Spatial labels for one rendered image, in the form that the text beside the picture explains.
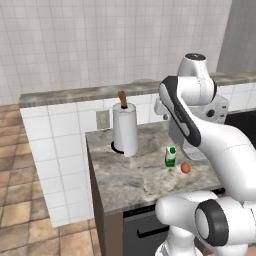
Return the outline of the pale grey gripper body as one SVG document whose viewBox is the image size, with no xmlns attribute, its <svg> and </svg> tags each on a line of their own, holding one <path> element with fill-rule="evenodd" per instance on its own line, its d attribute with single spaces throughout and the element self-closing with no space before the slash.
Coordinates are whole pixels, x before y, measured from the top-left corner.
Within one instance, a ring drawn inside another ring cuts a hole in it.
<svg viewBox="0 0 256 256">
<path fill-rule="evenodd" d="M 179 127 L 176 125 L 176 122 L 173 118 L 169 120 L 169 137 L 172 141 L 178 145 L 180 148 L 183 147 L 184 144 L 184 137 L 182 132 L 180 131 Z"/>
</svg>

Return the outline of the green and white milk carton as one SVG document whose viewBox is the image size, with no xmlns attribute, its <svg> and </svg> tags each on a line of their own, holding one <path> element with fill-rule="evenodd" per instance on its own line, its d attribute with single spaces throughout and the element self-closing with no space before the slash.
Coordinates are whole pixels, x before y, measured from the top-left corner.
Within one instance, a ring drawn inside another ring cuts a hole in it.
<svg viewBox="0 0 256 256">
<path fill-rule="evenodd" d="M 174 146 L 167 147 L 165 153 L 165 165 L 167 167 L 174 167 L 176 163 L 177 150 Z"/>
</svg>

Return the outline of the white sink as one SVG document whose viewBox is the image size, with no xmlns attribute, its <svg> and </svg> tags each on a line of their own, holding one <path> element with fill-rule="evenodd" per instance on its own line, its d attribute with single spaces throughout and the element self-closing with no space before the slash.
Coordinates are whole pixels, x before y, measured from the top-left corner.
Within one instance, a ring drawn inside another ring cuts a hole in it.
<svg viewBox="0 0 256 256">
<path fill-rule="evenodd" d="M 193 161 L 201 161 L 206 159 L 206 156 L 197 148 L 184 148 L 183 153 Z"/>
</svg>

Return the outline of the white paper towel roll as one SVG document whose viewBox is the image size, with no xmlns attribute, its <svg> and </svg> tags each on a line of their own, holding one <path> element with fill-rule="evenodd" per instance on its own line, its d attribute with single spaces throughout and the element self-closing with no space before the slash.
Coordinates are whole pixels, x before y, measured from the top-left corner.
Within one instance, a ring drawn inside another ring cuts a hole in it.
<svg viewBox="0 0 256 256">
<path fill-rule="evenodd" d="M 122 108 L 120 103 L 113 106 L 113 146 L 125 157 L 138 151 L 138 131 L 136 106 L 128 103 Z"/>
</svg>

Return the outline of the brown and black towel holder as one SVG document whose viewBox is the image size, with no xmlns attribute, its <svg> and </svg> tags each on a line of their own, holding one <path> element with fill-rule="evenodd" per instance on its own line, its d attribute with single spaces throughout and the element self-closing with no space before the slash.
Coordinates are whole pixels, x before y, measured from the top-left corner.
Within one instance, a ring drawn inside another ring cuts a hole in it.
<svg viewBox="0 0 256 256">
<path fill-rule="evenodd" d="M 127 109 L 127 100 L 126 100 L 126 94 L 124 91 L 118 91 L 118 98 L 120 99 L 120 104 L 121 104 L 121 108 L 122 109 Z M 111 142 L 111 148 L 114 152 L 118 153 L 118 154 L 124 154 L 124 151 L 119 150 L 115 147 L 114 145 L 114 141 Z"/>
</svg>

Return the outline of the black appliance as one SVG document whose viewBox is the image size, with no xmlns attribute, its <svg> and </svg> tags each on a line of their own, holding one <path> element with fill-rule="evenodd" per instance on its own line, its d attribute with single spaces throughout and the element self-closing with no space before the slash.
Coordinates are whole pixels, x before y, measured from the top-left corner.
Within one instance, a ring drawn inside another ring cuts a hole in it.
<svg viewBox="0 0 256 256">
<path fill-rule="evenodd" d="M 225 123 L 241 130 L 256 149 L 256 110 L 228 114 Z"/>
</svg>

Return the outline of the dark grey dishwasher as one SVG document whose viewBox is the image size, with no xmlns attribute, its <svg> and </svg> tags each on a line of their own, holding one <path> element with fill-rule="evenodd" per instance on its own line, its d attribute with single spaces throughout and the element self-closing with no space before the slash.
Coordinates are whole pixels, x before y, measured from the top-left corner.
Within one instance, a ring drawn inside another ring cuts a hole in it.
<svg viewBox="0 0 256 256">
<path fill-rule="evenodd" d="M 165 227 L 156 217 L 155 206 L 146 206 L 123 213 L 123 256 L 154 256 L 166 239 L 167 232 L 145 238 L 137 237 L 137 229 L 146 232 Z"/>
</svg>

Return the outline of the brown counter cabinet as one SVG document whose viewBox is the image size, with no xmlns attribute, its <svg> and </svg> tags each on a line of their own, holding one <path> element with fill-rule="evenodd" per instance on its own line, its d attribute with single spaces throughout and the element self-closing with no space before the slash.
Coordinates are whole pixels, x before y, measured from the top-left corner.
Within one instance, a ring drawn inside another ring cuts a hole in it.
<svg viewBox="0 0 256 256">
<path fill-rule="evenodd" d="M 123 256 L 123 214 L 106 215 L 100 197 L 90 151 L 87 151 L 95 224 L 102 256 Z"/>
</svg>

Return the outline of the grey wall socket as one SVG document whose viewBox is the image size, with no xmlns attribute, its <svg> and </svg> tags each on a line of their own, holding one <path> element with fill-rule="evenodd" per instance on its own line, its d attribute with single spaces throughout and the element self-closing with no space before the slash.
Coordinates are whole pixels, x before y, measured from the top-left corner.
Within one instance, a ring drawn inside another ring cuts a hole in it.
<svg viewBox="0 0 256 256">
<path fill-rule="evenodd" d="M 108 129 L 110 127 L 110 116 L 108 110 L 96 112 L 97 129 Z"/>
</svg>

